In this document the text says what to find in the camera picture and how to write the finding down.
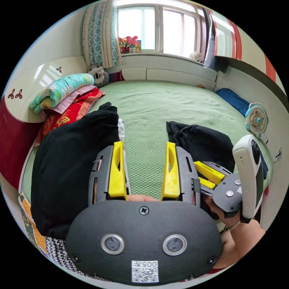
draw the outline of small fan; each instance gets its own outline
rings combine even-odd
[[[257,139],[260,139],[269,123],[265,108],[258,102],[251,103],[245,117],[246,129],[253,133]]]
[[[195,60],[195,61],[199,61],[199,62],[203,63],[201,60],[201,57],[202,57],[202,54],[200,52],[197,52],[197,51],[190,54],[191,60]]]

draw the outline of window sill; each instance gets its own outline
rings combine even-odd
[[[121,57],[128,57],[128,56],[135,56],[135,55],[143,55],[143,56],[151,56],[151,55],[155,55],[155,56],[163,56],[163,57],[169,57],[169,58],[176,58],[176,59],[181,59],[181,60],[185,60],[185,61],[189,61],[189,62],[193,62],[195,64],[204,66],[203,63],[196,61],[196,60],[192,60],[190,58],[186,58],[183,56],[179,56],[179,55],[174,55],[174,54],[166,54],[166,53],[161,53],[161,52],[140,52],[140,53],[127,53],[127,54],[122,54]]]

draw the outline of label sticker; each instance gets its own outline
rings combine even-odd
[[[132,282],[159,282],[158,261],[132,261]]]

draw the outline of blue fan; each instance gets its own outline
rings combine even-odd
[[[258,102],[251,103],[246,114],[245,126],[248,131],[253,133],[257,139],[266,131],[269,123],[265,108]]]

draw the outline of yellow clip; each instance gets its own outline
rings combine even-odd
[[[161,200],[163,200],[164,197],[177,199],[179,196],[180,184],[176,145],[174,143],[167,142]]]
[[[215,183],[216,185],[219,185],[221,181],[225,178],[225,175],[216,171],[215,169],[212,169],[211,167],[205,165],[202,162],[199,161],[194,162],[194,165],[199,173],[201,173],[203,176],[208,178],[211,182]]]
[[[211,190],[214,189],[215,186],[216,186],[216,184],[214,184],[214,183],[212,183],[210,181],[207,181],[205,179],[202,179],[200,177],[199,177],[199,180],[200,180],[201,185],[203,185],[203,186],[205,186],[205,187],[207,187],[207,188],[209,188]]]
[[[124,173],[122,141],[114,143],[110,167],[108,194],[111,198],[124,197],[126,200],[126,177]]]

